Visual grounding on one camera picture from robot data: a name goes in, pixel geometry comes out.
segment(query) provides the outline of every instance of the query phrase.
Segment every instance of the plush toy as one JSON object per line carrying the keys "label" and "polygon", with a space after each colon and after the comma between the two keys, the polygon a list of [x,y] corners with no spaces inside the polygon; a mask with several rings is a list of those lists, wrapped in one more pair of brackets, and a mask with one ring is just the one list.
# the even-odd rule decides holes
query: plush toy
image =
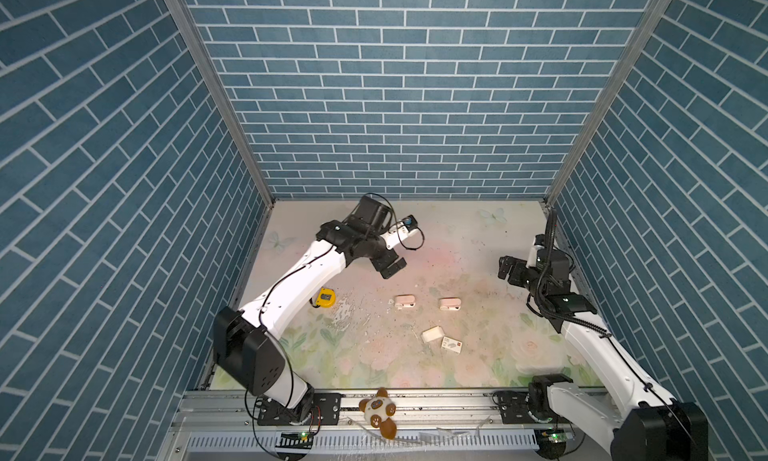
{"label": "plush toy", "polygon": [[379,428],[383,437],[395,438],[397,425],[391,418],[395,415],[395,404],[389,399],[386,389],[379,388],[375,398],[360,401],[360,410],[366,415],[366,422]]}

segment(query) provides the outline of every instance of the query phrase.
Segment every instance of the table surface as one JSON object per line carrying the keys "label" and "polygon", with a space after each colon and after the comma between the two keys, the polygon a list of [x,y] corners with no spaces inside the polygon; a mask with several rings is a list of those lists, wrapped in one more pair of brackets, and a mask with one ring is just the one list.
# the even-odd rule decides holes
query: table surface
{"label": "table surface", "polygon": [[[323,222],[341,220],[355,202],[278,202],[250,273],[242,303],[264,292],[292,266]],[[293,369],[315,388],[519,387],[535,374],[565,373],[581,386],[600,380],[549,322],[525,307],[527,292],[498,279],[498,258],[526,258],[545,218],[537,202],[396,202],[426,234],[418,251],[396,251],[408,265],[384,280],[366,259],[354,261],[326,286],[331,308],[307,304],[280,342]],[[406,240],[417,246],[418,235]],[[416,296],[398,310],[393,298]],[[460,311],[438,300],[458,297]],[[441,326],[462,352],[423,343]],[[211,389],[238,389],[217,369]]]}

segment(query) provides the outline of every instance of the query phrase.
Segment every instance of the blue brick wall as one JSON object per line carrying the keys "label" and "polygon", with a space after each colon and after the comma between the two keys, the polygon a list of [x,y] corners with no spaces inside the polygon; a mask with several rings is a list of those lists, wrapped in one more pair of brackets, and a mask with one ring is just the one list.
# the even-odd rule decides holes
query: blue brick wall
{"label": "blue brick wall", "polygon": [[0,0],[0,459],[155,456],[263,210],[162,0]]}
{"label": "blue brick wall", "polygon": [[559,198],[614,332],[765,459],[768,0],[673,0]]}
{"label": "blue brick wall", "polygon": [[278,198],[541,198],[648,0],[187,0]]}

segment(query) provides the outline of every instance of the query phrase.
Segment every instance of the mounting plate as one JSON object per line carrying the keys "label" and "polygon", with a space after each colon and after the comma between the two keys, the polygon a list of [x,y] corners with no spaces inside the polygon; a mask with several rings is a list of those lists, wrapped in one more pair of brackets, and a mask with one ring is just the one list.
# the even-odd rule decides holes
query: mounting plate
{"label": "mounting plate", "polygon": [[497,391],[494,398],[498,403],[498,411],[502,415],[504,424],[535,423],[528,413],[528,402],[526,397],[528,391]]}
{"label": "mounting plate", "polygon": [[[312,399],[312,410],[317,406],[320,408],[320,414],[322,416],[321,426],[336,426],[339,424],[339,413],[341,412],[341,394],[340,393],[315,393]],[[277,403],[267,403],[266,398],[262,398],[262,408],[259,409],[258,422],[259,426],[293,426],[292,424],[283,421],[278,416],[279,409],[282,408]],[[305,426],[309,426],[310,420],[308,419]]]}

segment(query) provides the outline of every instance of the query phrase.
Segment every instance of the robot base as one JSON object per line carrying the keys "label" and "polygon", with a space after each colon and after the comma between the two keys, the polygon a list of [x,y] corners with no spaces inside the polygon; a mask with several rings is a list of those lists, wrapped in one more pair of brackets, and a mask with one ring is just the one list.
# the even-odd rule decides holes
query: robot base
{"label": "robot base", "polygon": [[[311,393],[308,391],[305,399],[299,402],[299,407],[306,403],[310,404],[310,412],[314,411],[315,416],[317,416],[315,407],[320,409],[321,426],[336,426],[339,424],[341,394],[314,393],[313,391]],[[291,424],[293,419],[286,411],[289,411],[289,409],[280,403],[262,397],[257,423],[259,426],[295,426],[295,424]],[[309,418],[303,424],[309,425]],[[317,426],[317,419],[314,419],[314,424]]]}

